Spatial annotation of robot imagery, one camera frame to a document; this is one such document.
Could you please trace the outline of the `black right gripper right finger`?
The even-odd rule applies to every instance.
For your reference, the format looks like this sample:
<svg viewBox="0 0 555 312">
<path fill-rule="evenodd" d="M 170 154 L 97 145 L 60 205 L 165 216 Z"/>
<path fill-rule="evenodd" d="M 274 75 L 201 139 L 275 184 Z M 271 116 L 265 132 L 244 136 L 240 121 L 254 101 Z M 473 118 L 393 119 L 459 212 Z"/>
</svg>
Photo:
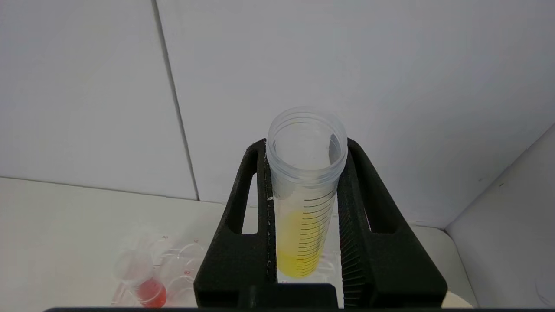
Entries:
<svg viewBox="0 0 555 312">
<path fill-rule="evenodd" d="M 354 140 L 337 201 L 345 308 L 440 308 L 446 280 Z"/>
</svg>

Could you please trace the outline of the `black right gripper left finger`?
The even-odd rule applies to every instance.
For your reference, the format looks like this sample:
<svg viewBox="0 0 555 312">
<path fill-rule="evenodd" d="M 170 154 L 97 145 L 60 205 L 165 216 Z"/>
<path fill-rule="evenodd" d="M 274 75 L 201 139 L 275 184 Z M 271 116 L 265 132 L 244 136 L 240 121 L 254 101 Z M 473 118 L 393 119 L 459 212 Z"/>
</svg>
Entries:
<svg viewBox="0 0 555 312">
<path fill-rule="evenodd" d="M 256 177 L 256 232 L 242 233 L 252 178 Z M 224 212 L 194 281 L 200 308 L 236 308 L 242 290 L 277 282 L 276 227 L 266 140 L 245 152 Z"/>
</svg>

